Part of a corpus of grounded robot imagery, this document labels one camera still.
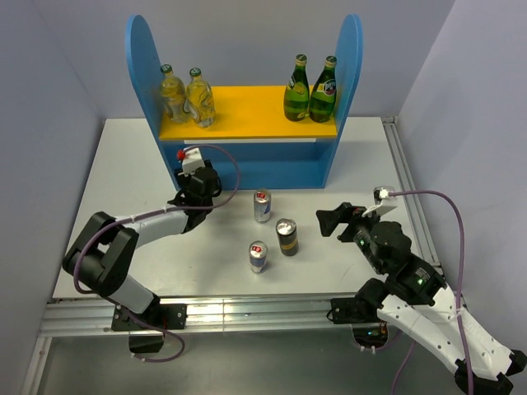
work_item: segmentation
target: blue shelf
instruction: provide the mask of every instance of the blue shelf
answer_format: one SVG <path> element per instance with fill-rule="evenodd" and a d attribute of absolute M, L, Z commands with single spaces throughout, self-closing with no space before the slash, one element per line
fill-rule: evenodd
<path fill-rule="evenodd" d="M 158 93 L 163 76 L 161 63 L 150 28 L 142 16 L 131 16 L 126 26 L 126 59 L 128 72 L 139 104 L 156 140 L 166 168 L 177 187 L 173 169 L 181 141 L 160 141 L 163 105 Z M 343 22 L 335 49 L 337 103 L 334 117 L 336 138 L 318 138 L 315 142 L 270 142 L 220 144 L 238 161 L 241 189 L 324 188 L 333 164 L 347 114 L 357 89 L 362 64 L 362 28 L 358 15 L 348 15 Z M 234 187 L 236 175 L 232 164 L 220 152 L 206 150 L 204 156 L 218 171 L 224 189 Z"/>

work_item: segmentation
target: gray floor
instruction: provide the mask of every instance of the gray floor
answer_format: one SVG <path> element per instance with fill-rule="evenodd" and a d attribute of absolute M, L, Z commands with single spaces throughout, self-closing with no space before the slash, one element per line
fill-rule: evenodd
<path fill-rule="evenodd" d="M 388 395 L 409 339 L 372 356 L 358 351 L 350 335 L 349 329 L 186 335 L 187 351 L 165 364 L 130 359 L 126 337 L 61 338 L 52 345 L 39 394 Z M 397 389 L 462 393 L 420 346 Z"/>

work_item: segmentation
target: gray wall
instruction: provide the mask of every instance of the gray wall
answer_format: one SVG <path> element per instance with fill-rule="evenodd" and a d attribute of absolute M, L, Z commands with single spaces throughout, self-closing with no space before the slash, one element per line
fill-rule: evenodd
<path fill-rule="evenodd" d="M 35 0 L 105 118 L 142 118 L 124 59 L 131 14 L 147 19 L 162 62 L 188 80 L 284 85 L 308 56 L 314 83 L 348 13 L 361 16 L 364 63 L 353 114 L 397 115 L 454 0 Z"/>
<path fill-rule="evenodd" d="M 467 234 L 464 295 L 474 316 L 527 351 L 527 3 L 457 1 L 403 106 L 399 132 L 416 185 L 449 194 Z M 447 277 L 455 283 L 451 210 L 424 199 Z M 527 374 L 516 393 L 527 393 Z"/>
<path fill-rule="evenodd" d="M 0 393 L 26 374 L 100 120 L 30 1 L 0 6 Z"/>

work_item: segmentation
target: white tabletop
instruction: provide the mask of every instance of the white tabletop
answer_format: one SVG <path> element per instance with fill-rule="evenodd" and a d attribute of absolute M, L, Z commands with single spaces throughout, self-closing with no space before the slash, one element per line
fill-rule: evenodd
<path fill-rule="evenodd" d="M 380 118 L 348 118 L 325 189 L 271 191 L 272 218 L 266 224 L 254 221 L 253 192 L 241 191 L 188 234 L 138 249 L 129 273 L 159 296 L 355 292 L 374 272 L 354 244 L 337 240 L 344 225 L 330 238 L 320 236 L 315 212 L 333 210 L 341 202 L 368 207 L 379 185 L 400 189 Z M 108 119 L 70 244 L 97 211 L 111 216 L 145 212 L 162 207 L 174 195 L 146 120 Z M 283 256 L 277 244 L 274 225 L 283 216 L 298 226 L 300 251 L 294 257 Z M 383 218 L 401 223 L 414 240 L 403 199 Z M 269 247 L 269 268 L 263 274 L 250 270 L 248 247 L 257 239 Z M 86 297 L 91 295 L 79 295 L 72 277 L 61 270 L 54 298 Z"/>

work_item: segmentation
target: can lid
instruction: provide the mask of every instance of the can lid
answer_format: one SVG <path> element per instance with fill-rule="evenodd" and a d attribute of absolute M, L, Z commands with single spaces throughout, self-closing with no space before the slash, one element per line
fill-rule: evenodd
<path fill-rule="evenodd" d="M 289 218 L 282 218 L 277 222 L 277 233 L 279 235 L 292 235 L 296 230 L 296 223 L 294 220 Z"/>
<path fill-rule="evenodd" d="M 267 203 L 271 200 L 271 193 L 266 188 L 260 188 L 254 193 L 254 201 L 257 203 Z"/>
<path fill-rule="evenodd" d="M 267 256 L 267 245 L 260 240 L 256 240 L 249 246 L 249 255 L 252 258 L 262 259 Z"/>

